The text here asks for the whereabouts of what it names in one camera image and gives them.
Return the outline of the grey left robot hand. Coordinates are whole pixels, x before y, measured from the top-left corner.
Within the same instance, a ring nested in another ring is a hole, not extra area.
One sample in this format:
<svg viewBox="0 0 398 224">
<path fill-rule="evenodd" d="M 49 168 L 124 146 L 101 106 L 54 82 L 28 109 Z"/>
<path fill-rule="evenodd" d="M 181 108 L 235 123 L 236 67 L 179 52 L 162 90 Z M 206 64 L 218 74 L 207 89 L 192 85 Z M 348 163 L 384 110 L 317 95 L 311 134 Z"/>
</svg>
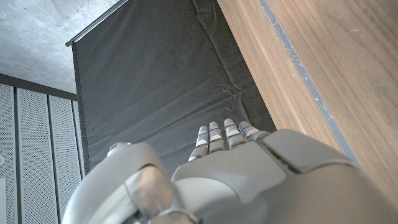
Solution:
<svg viewBox="0 0 398 224">
<path fill-rule="evenodd" d="M 73 193 L 64 223 L 396 223 L 358 165 L 291 129 L 231 119 L 199 129 L 168 175 L 146 143 L 118 142 Z"/>
</svg>

